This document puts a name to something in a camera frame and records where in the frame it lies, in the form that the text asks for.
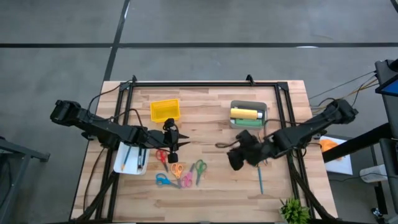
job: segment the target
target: green scissors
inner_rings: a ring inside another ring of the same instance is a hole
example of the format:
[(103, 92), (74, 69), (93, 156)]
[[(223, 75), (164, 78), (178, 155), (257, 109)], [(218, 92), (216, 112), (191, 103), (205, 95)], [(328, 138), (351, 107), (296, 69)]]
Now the green scissors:
[(207, 164), (205, 162), (203, 162), (203, 160), (199, 159), (197, 161), (197, 163), (195, 164), (195, 168), (198, 172), (197, 185), (199, 185), (200, 176), (206, 170)]

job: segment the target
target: blue scissors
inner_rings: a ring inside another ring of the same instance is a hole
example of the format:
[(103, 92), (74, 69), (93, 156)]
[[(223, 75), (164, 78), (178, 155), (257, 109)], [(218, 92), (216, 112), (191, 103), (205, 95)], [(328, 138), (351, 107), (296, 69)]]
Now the blue scissors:
[(181, 187), (175, 183), (172, 183), (164, 174), (156, 174), (156, 185), (171, 185), (180, 189)]
[(195, 168), (198, 172), (197, 185), (199, 185), (200, 176), (207, 169), (207, 164), (203, 162), (203, 160), (199, 159), (195, 164)]

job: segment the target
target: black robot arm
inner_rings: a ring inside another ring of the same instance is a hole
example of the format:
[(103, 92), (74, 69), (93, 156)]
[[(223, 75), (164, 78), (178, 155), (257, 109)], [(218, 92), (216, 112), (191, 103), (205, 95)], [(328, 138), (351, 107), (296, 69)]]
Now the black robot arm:
[(298, 126), (280, 129), (259, 142), (257, 137), (247, 130), (236, 136), (239, 147), (230, 150), (227, 155), (234, 170), (243, 166), (243, 160), (255, 166), (264, 159), (277, 159), (294, 149), (304, 148), (314, 134), (320, 133), (331, 124), (348, 124), (358, 114), (346, 100), (335, 100), (325, 110)]
[(175, 126), (173, 119), (165, 122), (165, 133), (158, 130), (148, 130), (143, 126), (120, 125), (110, 119), (104, 119), (91, 114), (80, 104), (74, 101), (57, 100), (55, 108), (50, 115), (50, 119), (63, 126), (76, 126), (84, 133), (81, 135), (88, 140), (97, 137), (103, 147), (117, 149), (119, 143), (123, 142), (129, 146), (137, 146), (143, 149), (168, 147), (170, 149), (169, 163), (178, 162), (175, 151), (179, 146), (187, 142), (178, 143), (179, 138), (188, 138), (179, 134), (178, 130), (171, 127)]

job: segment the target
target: yellow object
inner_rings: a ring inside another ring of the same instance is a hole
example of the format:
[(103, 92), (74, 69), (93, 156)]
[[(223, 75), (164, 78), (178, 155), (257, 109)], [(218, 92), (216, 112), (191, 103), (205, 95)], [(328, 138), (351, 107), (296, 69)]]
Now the yellow object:
[(230, 117), (241, 119), (257, 119), (257, 117), (259, 117), (259, 113), (256, 110), (231, 108)]
[(321, 141), (319, 141), (319, 144), (321, 144), (321, 146), (322, 146), (322, 148), (321, 148), (322, 152), (326, 152), (327, 150), (338, 146), (337, 143), (335, 143), (334, 141), (332, 141), (330, 139), (321, 140)]
[(180, 119), (180, 103), (178, 99), (162, 100), (150, 103), (150, 120), (161, 123), (169, 118)]

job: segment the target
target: red scissors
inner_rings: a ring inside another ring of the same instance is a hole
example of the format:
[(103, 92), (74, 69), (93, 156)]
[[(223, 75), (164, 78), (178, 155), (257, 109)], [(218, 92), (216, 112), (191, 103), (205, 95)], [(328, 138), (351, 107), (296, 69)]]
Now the red scissors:
[(195, 164), (192, 164), (191, 169), (189, 172), (182, 177), (182, 187), (191, 187), (192, 186), (192, 175), (193, 175), (193, 168), (195, 167)]
[(166, 155), (167, 153), (163, 150), (157, 150), (156, 151), (156, 159), (158, 159), (160, 162), (163, 163), (164, 169), (166, 170), (166, 172), (169, 172), (169, 168), (167, 168), (167, 164), (166, 164)]

